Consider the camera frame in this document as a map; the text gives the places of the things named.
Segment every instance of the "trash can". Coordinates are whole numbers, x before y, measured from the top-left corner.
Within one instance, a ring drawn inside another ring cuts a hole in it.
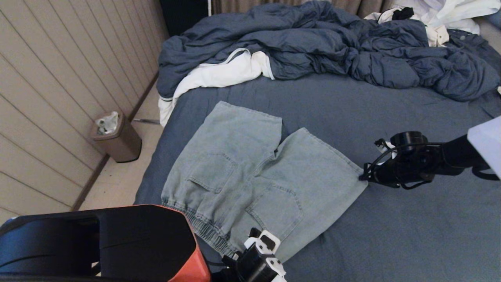
[[[110,112],[98,117],[101,119],[111,115]],[[125,115],[118,112],[118,123],[115,131],[108,134],[98,132],[96,123],[92,126],[91,138],[108,153],[117,163],[132,162],[141,154],[142,140]]]

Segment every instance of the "bed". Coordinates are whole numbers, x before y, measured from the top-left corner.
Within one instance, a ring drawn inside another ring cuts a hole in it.
[[[501,56],[481,37],[461,31],[450,37],[450,44],[501,74]],[[135,204],[160,204],[176,158],[219,101],[281,117],[283,139],[306,127],[360,167],[379,155],[373,145],[379,138],[416,130],[446,142],[501,114],[495,89],[458,102],[430,88],[393,89],[335,74],[197,88],[177,101]],[[370,183],[339,220],[285,263],[286,279],[498,281],[500,199],[499,182],[471,171],[436,176],[409,191]],[[200,243],[207,260],[217,262],[218,254]]]

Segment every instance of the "plastic bag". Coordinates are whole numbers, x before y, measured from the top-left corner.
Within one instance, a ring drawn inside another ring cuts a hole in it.
[[[98,119],[96,124],[98,126],[98,134],[104,135],[113,133],[117,129],[118,113],[113,111],[111,112],[111,115]]]

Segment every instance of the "baseboard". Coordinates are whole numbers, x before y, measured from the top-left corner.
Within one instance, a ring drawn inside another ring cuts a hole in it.
[[[144,100],[148,96],[148,93],[150,93],[157,78],[158,78],[158,72],[153,77],[153,80],[150,82],[150,84],[148,85],[148,87],[144,91],[143,95],[141,96],[141,98],[137,102],[136,106],[132,109],[132,112],[130,113],[129,118],[128,118],[129,121],[132,121],[134,116],[137,114],[137,111],[139,111],[139,108],[141,107]],[[82,189],[82,192],[80,192],[80,195],[78,196],[77,201],[75,201],[75,204],[73,205],[73,207],[71,209],[72,211],[78,211],[80,209],[80,206],[82,206],[82,203],[85,201],[87,194],[89,194],[89,191],[91,191],[92,186],[94,185],[97,178],[101,174],[101,171],[103,170],[104,166],[108,162],[109,158],[110,158],[110,155],[108,155],[108,154],[104,155],[103,159],[101,160],[101,162],[99,163],[97,168],[92,173],[90,179],[85,184],[84,189]]]

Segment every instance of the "crumpled comforter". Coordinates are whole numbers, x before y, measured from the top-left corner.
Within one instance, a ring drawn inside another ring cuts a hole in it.
[[[237,48],[265,52],[276,79],[333,73],[391,88],[431,87],[457,101],[473,100],[500,82],[495,70],[474,54],[429,47],[420,21],[377,24],[329,2],[312,1],[215,15],[171,37],[158,59],[158,92],[172,97],[192,69],[222,62]]]

